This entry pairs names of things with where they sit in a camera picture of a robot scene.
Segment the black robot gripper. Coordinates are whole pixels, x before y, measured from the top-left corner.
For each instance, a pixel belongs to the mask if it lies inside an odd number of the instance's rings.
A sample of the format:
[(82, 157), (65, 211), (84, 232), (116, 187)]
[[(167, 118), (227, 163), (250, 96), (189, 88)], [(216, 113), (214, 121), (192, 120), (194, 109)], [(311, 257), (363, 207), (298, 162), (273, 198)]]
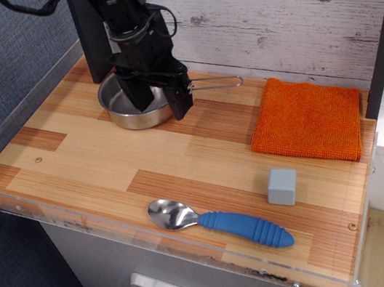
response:
[(115, 67), (117, 81), (129, 101), (143, 112), (154, 101), (152, 86), (162, 87), (175, 119), (181, 121), (193, 106), (190, 80), (181, 62), (172, 54), (172, 37), (162, 16), (166, 7), (154, 7), (143, 15), (134, 30), (111, 33), (120, 51), (108, 61)]

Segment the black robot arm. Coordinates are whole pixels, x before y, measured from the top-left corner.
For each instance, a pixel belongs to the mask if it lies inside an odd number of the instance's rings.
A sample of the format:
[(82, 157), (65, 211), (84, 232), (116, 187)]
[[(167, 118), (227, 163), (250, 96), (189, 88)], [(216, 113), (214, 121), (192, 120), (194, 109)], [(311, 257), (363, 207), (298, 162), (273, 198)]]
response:
[(172, 37), (162, 11), (147, 0), (87, 0), (108, 26), (108, 38), (119, 52), (108, 61), (125, 95), (144, 111), (154, 99), (151, 87), (162, 89), (177, 120), (193, 106), (191, 80), (184, 64), (172, 54)]

